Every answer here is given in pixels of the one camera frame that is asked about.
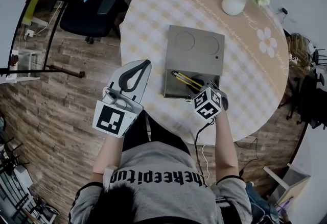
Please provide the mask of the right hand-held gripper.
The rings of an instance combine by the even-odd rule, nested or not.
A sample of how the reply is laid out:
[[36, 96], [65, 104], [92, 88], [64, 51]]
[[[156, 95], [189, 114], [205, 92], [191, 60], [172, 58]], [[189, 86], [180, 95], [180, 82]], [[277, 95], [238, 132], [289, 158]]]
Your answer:
[[227, 111], [229, 108], [227, 95], [221, 91], [218, 85], [202, 74], [194, 76], [194, 80], [202, 88], [199, 92], [191, 85], [188, 85], [188, 95], [193, 99], [194, 112], [205, 121], [213, 119], [222, 110]]

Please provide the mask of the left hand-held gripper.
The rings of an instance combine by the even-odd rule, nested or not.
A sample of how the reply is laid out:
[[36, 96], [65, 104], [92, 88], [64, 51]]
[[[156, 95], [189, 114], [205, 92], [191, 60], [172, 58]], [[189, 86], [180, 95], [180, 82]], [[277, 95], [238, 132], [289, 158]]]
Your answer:
[[96, 103], [92, 127], [122, 138], [144, 107], [140, 104], [151, 72], [150, 60], [132, 61], [118, 68]]

